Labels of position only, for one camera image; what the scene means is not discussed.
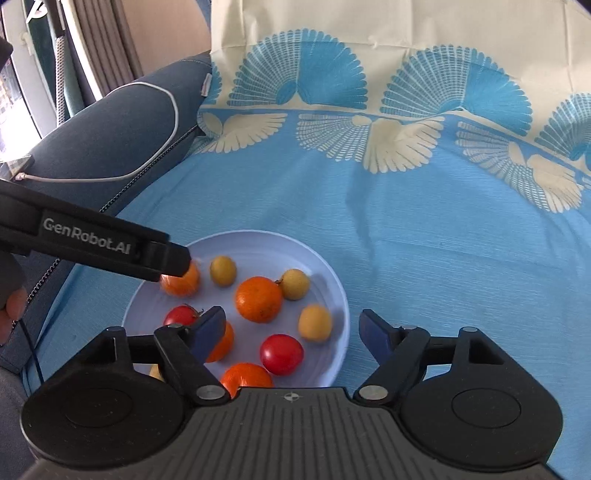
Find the curtain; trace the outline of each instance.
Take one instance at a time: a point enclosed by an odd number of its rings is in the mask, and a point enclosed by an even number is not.
[[[100,91],[106,95],[142,75],[119,0],[74,0]]]

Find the yellow fruit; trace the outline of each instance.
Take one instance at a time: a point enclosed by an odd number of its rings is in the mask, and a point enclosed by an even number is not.
[[[326,307],[314,303],[301,311],[297,329],[300,335],[312,342],[324,342],[332,331],[332,317]]]
[[[150,376],[154,377],[156,380],[164,381],[162,375],[160,375],[160,369],[158,368],[158,364],[152,365],[152,368],[150,368]]]
[[[286,271],[279,280],[283,298],[287,300],[301,300],[310,289],[310,279],[302,270],[292,268]]]
[[[236,264],[230,257],[220,255],[209,265],[209,274],[218,287],[229,287],[236,280]]]

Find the cable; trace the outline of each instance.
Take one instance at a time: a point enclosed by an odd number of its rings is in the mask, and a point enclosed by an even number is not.
[[[28,175],[24,172],[20,172],[19,174],[17,174],[17,176],[15,177],[16,181],[20,181],[20,180],[35,180],[35,181],[44,181],[47,183],[101,183],[101,182],[106,182],[106,181],[119,181],[119,180],[127,180],[127,179],[131,179],[133,177],[135,177],[139,172],[141,172],[144,168],[146,168],[150,163],[152,163],[152,161],[154,161],[155,158],[157,158],[170,144],[170,142],[172,142],[174,136],[177,134],[177,130],[178,130],[178,105],[177,105],[177,101],[174,98],[174,95],[169,92],[167,89],[159,87],[158,85],[153,85],[152,83],[148,83],[148,82],[132,82],[132,83],[128,83],[126,85],[122,85],[120,87],[117,87],[115,90],[111,91],[109,93],[109,95],[113,92],[116,92],[119,89],[122,89],[124,87],[128,87],[129,85],[146,85],[146,87],[150,87],[150,88],[154,88],[156,90],[159,90],[160,92],[164,92],[166,93],[166,95],[168,95],[168,97],[170,98],[171,103],[173,104],[173,108],[174,108],[174,128],[173,128],[173,132],[170,134],[168,140],[164,143],[164,145],[162,145],[162,147],[160,147],[158,149],[158,151],[152,155],[148,161],[146,161],[143,165],[139,166],[138,168],[136,168],[134,171],[126,174],[126,175],[121,175],[119,177],[106,177],[103,179],[46,179],[44,177],[37,177],[35,175]]]
[[[39,365],[39,359],[37,358],[37,353],[35,352],[35,347],[33,345],[33,341],[31,340],[31,335],[29,335],[29,331],[25,326],[25,322],[21,320],[18,321],[21,324],[22,332],[25,334],[25,338],[27,339],[27,343],[29,344],[29,348],[31,349],[31,355],[33,356],[33,362],[35,363],[35,369],[37,370],[37,376],[39,377],[39,384],[43,385],[45,381],[43,379],[43,374],[41,373],[41,365]]]

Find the dark sleeve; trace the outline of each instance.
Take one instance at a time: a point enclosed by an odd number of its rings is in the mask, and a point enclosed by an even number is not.
[[[17,480],[34,462],[20,424],[25,398],[20,377],[0,368],[0,480]]]

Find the white cord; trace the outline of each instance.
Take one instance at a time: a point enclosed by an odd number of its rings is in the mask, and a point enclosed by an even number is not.
[[[148,83],[148,82],[132,82],[132,83],[128,83],[127,85],[122,85],[120,87],[117,87],[115,90],[111,91],[109,93],[109,95],[113,92],[116,92],[117,90],[119,90],[121,88],[128,87],[129,85],[146,85],[146,87],[160,90],[161,92],[164,92],[164,93],[166,93],[166,95],[168,95],[171,103],[173,104],[173,108],[174,108],[173,132],[170,134],[170,137],[168,138],[168,140],[166,142],[164,142],[164,145],[162,145],[162,147],[160,147],[158,149],[158,151],[154,155],[152,155],[148,161],[146,161],[143,165],[136,168],[134,171],[128,173],[127,175],[121,175],[119,177],[107,177],[104,179],[45,179],[43,177],[36,177],[35,175],[28,175],[24,172],[20,172],[15,177],[15,180],[25,180],[26,179],[26,180],[44,181],[44,182],[48,182],[48,183],[101,183],[101,182],[106,182],[106,181],[119,181],[119,180],[131,179],[131,178],[135,177],[139,172],[141,172],[150,163],[152,163],[154,161],[154,159],[157,158],[170,145],[170,142],[172,142],[174,136],[177,134],[177,130],[178,130],[177,101],[175,100],[174,95],[172,93],[170,93],[167,89],[159,87],[158,85],[153,85],[152,83]]]

